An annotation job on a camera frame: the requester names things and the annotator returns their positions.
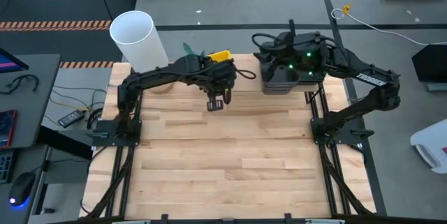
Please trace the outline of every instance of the computer mouse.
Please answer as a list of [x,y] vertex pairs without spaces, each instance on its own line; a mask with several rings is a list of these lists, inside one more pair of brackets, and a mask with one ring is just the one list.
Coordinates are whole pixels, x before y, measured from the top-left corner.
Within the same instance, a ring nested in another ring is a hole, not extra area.
[[33,172],[24,172],[14,181],[9,190],[9,202],[12,206],[17,207],[27,201],[35,178],[36,175]]

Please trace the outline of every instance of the keyboard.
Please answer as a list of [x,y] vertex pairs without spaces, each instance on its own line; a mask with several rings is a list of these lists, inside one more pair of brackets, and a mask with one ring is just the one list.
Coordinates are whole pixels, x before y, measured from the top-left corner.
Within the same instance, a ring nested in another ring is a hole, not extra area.
[[13,175],[15,150],[0,150],[0,184],[8,184]]

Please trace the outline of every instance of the white stool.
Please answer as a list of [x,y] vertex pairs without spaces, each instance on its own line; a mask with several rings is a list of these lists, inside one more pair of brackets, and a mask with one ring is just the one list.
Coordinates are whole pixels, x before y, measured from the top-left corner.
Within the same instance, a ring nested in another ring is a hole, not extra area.
[[447,119],[414,133],[410,144],[433,172],[447,173]]

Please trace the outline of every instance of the mounting plate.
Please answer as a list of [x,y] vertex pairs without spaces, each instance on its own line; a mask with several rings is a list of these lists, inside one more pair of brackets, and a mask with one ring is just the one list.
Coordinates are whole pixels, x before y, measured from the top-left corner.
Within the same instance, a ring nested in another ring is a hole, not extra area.
[[100,120],[96,124],[91,145],[94,147],[134,147],[140,144],[141,120],[133,122],[135,132],[131,138],[113,137],[115,122],[113,120]]
[[[323,126],[323,119],[311,119],[310,124],[312,127],[312,134],[314,135],[315,144],[327,144],[330,141],[329,137],[321,134],[320,129]],[[359,144],[362,139],[373,135],[372,130],[357,130],[358,120],[354,119],[347,121],[343,128],[339,131],[339,134],[332,139],[335,144]]]

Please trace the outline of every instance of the white cable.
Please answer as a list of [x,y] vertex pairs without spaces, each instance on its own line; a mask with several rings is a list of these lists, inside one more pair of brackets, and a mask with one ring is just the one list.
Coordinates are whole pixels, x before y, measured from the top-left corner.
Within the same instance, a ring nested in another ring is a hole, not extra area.
[[[342,13],[342,16],[341,16],[341,17],[336,17],[336,16],[335,16],[335,11],[340,11],[340,12]],[[344,17],[343,10],[342,10],[341,8],[334,8],[334,10],[332,10],[332,11],[330,12],[330,16],[332,16],[332,18],[334,18],[334,19],[336,19],[336,20],[340,20],[340,19],[342,19],[342,18]],[[411,39],[411,38],[407,38],[406,36],[401,35],[401,34],[399,34],[399,33],[392,32],[392,31],[384,31],[384,30],[381,30],[381,29],[377,29],[376,27],[373,27],[373,26],[367,24],[366,22],[362,22],[362,21],[360,21],[359,19],[353,17],[352,15],[349,15],[349,14],[348,14],[348,16],[349,16],[352,20],[354,20],[354,21],[356,21],[356,22],[358,22],[358,23],[361,23],[361,24],[363,24],[363,25],[365,25],[365,26],[368,26],[369,28],[371,28],[371,29],[373,29],[373,30],[375,30],[375,31],[378,31],[378,32],[381,32],[381,33],[388,33],[388,34],[393,34],[393,35],[396,35],[396,36],[400,36],[400,37],[405,38],[405,39],[407,39],[407,40],[409,40],[409,41],[411,41],[412,43],[415,43],[415,44],[417,44],[417,45],[427,46],[427,45],[442,45],[442,44],[447,44],[447,42],[440,42],[440,43],[419,43],[419,42],[417,42],[417,41],[415,41],[415,40],[413,40],[413,39]]]

